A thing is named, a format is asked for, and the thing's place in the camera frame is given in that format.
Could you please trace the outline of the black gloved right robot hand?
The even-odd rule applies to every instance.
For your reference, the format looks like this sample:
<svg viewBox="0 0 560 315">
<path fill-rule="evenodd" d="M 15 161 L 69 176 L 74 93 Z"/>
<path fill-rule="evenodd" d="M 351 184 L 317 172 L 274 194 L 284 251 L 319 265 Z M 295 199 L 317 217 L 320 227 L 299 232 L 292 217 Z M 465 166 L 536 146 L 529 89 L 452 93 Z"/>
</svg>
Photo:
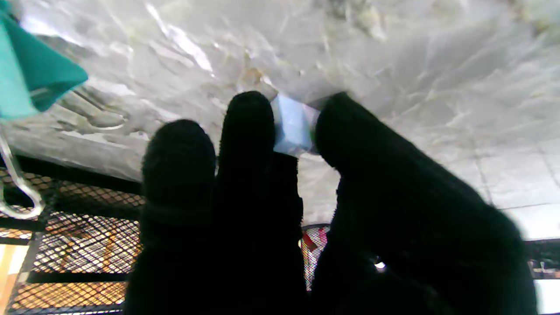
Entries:
<svg viewBox="0 0 560 315">
<path fill-rule="evenodd" d="M 143 158 L 143 249 L 125 315 L 536 315 L 514 222 L 345 92 L 316 145 L 340 173 L 306 289 L 298 160 L 273 150 L 269 100 L 234 96 L 216 155 L 194 120 L 160 127 Z"/>
</svg>

